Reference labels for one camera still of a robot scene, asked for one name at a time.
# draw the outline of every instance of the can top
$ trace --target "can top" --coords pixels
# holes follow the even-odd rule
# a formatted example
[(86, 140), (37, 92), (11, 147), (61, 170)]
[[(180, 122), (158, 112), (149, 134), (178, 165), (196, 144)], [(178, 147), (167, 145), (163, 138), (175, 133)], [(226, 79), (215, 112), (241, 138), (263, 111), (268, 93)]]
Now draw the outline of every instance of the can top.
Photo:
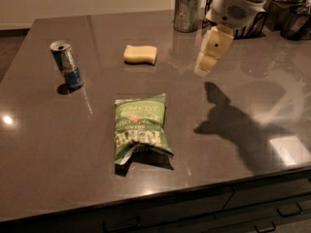
[(64, 51), (68, 50), (70, 46), (71, 46), (70, 42), (66, 40), (58, 40), (50, 44), (50, 49), (52, 51)]

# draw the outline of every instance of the drawer handle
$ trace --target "drawer handle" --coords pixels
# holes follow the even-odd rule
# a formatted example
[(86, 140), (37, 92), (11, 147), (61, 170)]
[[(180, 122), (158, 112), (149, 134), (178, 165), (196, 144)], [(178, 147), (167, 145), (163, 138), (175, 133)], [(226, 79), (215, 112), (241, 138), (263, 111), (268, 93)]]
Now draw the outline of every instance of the drawer handle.
[(139, 226), (140, 226), (140, 218), (139, 218), (139, 216), (137, 215), (137, 216), (136, 216), (136, 223), (135, 223), (135, 225), (129, 226), (129, 227), (125, 227), (125, 228), (120, 228), (120, 229), (108, 230), (108, 229), (107, 229), (106, 222), (103, 221), (103, 232), (104, 232), (104, 233), (121, 233), (121, 232), (127, 232), (127, 231), (129, 231), (129, 230), (138, 229)]
[(275, 224), (273, 223), (273, 222), (271, 222), (272, 223), (272, 226), (271, 226), (271, 228), (266, 228), (266, 229), (258, 229), (256, 226), (254, 226), (255, 227), (255, 229), (256, 229), (256, 231), (258, 232), (258, 233), (266, 233), (266, 232), (273, 232), (273, 231), (275, 231)]
[(302, 214), (302, 209), (301, 207), (299, 206), (299, 204), (297, 204), (297, 207), (298, 207), (298, 211), (297, 212), (294, 212), (294, 213), (288, 213), (288, 214), (284, 214), (280, 211), (279, 208), (276, 208), (276, 211), (278, 212), (278, 214), (281, 216), (281, 217), (290, 217), (290, 216), (297, 216), (297, 215), (300, 215)]

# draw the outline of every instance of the bag of chips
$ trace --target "bag of chips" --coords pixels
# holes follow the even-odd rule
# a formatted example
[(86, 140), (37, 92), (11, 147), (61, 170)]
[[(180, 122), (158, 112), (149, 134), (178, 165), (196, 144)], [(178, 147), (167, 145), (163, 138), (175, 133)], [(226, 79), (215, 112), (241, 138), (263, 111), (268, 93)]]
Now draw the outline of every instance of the bag of chips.
[(149, 149), (173, 156), (163, 132), (165, 94), (149, 99), (116, 101), (115, 163), (124, 165), (132, 153)]

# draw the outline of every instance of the white wall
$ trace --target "white wall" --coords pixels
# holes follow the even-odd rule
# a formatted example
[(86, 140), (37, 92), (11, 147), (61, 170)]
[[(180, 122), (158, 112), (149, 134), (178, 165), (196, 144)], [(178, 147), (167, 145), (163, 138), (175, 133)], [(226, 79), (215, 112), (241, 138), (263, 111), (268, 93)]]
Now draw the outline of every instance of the white wall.
[(0, 0), (0, 29), (30, 27), (35, 18), (168, 10), (173, 0)]

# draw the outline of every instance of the floor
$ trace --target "floor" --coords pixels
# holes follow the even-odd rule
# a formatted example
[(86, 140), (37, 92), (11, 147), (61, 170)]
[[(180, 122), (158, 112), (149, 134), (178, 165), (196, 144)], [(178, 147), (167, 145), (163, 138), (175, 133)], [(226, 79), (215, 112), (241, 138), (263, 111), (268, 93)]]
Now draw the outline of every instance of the floor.
[[(24, 39), (26, 31), (13, 34), (4, 34), (0, 31), (0, 83), (8, 71), (20, 45)], [(276, 233), (308, 233), (311, 232), (311, 219), (296, 223), (277, 226)]]

